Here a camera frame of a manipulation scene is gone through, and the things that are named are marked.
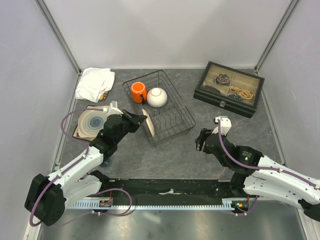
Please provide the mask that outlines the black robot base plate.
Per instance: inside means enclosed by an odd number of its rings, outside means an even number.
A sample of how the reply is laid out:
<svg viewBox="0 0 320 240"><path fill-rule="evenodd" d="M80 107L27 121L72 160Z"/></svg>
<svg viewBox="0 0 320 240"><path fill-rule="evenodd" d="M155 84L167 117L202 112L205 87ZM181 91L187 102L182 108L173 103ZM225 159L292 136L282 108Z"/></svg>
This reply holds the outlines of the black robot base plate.
<svg viewBox="0 0 320 240"><path fill-rule="evenodd" d="M133 205L219 204L222 199L247 197L244 192L232 192L228 181L217 179L111 178L99 191L114 188L127 191Z"/></svg>

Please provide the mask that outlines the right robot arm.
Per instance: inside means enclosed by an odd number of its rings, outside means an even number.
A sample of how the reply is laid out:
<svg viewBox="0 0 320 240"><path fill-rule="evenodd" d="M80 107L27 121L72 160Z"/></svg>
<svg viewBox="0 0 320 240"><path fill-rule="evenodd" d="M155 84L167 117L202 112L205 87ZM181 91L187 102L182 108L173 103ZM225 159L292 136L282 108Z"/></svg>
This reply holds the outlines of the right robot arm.
<svg viewBox="0 0 320 240"><path fill-rule="evenodd" d="M229 191L267 197L287 203L315 220L320 220L320 181L279 164L249 146L233 145L217 129L203 128L195 139L197 151L212 154L234 174Z"/></svg>

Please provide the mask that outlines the white ceramic bowl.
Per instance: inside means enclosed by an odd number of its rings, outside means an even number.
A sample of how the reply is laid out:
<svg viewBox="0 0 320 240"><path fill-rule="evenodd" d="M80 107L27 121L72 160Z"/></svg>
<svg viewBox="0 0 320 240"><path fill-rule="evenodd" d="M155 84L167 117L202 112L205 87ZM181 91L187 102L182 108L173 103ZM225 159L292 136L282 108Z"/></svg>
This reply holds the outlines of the white ceramic bowl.
<svg viewBox="0 0 320 240"><path fill-rule="evenodd" d="M147 93L147 103L153 108L160 108L167 103L168 95L160 87L154 87Z"/></svg>

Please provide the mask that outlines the orange plastic mug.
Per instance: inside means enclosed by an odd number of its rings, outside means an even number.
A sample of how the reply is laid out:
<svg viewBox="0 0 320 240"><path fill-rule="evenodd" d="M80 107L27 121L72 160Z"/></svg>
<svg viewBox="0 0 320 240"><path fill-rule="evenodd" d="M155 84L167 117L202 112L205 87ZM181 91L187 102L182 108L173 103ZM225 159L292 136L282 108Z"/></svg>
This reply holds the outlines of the orange plastic mug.
<svg viewBox="0 0 320 240"><path fill-rule="evenodd" d="M147 87L142 82L135 82L130 87L131 98L135 103L145 104L147 100Z"/></svg>

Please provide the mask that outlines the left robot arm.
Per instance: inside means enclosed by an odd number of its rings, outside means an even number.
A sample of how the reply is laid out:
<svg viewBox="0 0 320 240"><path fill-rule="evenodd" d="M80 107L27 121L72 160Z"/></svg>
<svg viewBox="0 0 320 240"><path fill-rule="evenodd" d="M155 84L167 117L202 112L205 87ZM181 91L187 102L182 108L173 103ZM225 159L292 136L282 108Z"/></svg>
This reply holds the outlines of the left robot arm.
<svg viewBox="0 0 320 240"><path fill-rule="evenodd" d="M101 173L88 173L110 158L119 142L135 133L148 118L118 108L103 109L107 113L102 129L85 150L71 162L49 175L36 175L30 184L24 207L30 212L29 224L54 225L65 210L91 195L106 196L110 185Z"/></svg>

